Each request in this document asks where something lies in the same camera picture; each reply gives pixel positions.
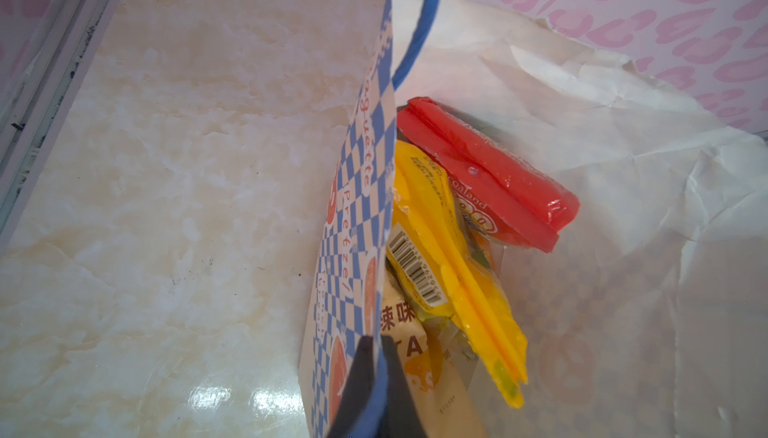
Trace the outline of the tan paper snack bag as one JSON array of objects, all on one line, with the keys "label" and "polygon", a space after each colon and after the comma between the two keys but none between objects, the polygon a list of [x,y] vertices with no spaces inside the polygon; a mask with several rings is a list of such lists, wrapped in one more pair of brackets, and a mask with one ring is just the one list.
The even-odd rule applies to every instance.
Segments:
[{"label": "tan paper snack bag", "polygon": [[428,437],[487,435],[450,352],[416,318],[396,278],[386,273],[381,332],[393,339],[408,391]]}]

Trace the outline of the red fruit candy bag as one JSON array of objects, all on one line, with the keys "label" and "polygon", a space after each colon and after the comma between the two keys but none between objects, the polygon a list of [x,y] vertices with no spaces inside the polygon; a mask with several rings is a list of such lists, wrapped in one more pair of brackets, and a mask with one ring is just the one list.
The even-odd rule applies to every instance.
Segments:
[{"label": "red fruit candy bag", "polygon": [[429,98],[409,100],[397,127],[445,170],[459,210],[490,239],[550,253],[580,211],[571,191]]}]

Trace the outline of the checkered paper bag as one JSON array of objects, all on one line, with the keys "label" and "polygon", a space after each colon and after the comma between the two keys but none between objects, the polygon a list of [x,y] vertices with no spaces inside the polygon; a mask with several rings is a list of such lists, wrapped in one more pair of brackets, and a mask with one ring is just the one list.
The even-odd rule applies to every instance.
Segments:
[{"label": "checkered paper bag", "polygon": [[527,342],[521,408],[465,369],[490,437],[767,433],[767,147],[624,56],[544,21],[441,0],[391,83],[422,0],[376,0],[372,56],[323,193],[330,217],[299,362],[309,432],[331,426],[333,349],[376,336],[394,234],[395,109],[427,96],[573,192],[553,252],[508,248],[500,281]]}]

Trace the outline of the yellow fruit candy bag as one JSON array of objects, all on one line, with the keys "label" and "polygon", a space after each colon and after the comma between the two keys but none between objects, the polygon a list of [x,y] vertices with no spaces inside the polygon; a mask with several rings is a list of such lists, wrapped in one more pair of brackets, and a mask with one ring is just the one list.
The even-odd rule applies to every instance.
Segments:
[{"label": "yellow fruit candy bag", "polygon": [[524,404],[527,339],[491,269],[471,255],[445,170],[398,142],[387,257],[420,320],[452,322],[507,405]]}]

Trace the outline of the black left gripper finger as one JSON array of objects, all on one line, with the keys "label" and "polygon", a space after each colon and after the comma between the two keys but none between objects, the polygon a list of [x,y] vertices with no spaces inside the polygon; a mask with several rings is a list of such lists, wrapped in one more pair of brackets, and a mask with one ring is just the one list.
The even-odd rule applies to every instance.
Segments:
[{"label": "black left gripper finger", "polygon": [[426,432],[397,355],[385,336],[360,339],[337,400],[328,437],[424,437]]}]

